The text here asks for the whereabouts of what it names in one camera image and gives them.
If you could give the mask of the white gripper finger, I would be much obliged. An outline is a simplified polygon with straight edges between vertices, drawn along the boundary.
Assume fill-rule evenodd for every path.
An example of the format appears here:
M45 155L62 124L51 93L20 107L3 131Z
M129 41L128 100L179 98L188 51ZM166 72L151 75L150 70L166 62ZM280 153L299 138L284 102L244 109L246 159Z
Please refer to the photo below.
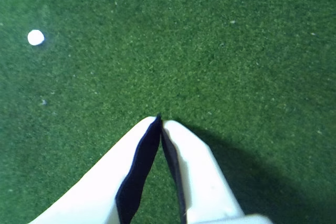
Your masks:
M210 147L177 121L165 121L163 129L177 153L186 222L242 223L245 214Z
M137 123L33 223L130 223L158 151L161 117Z

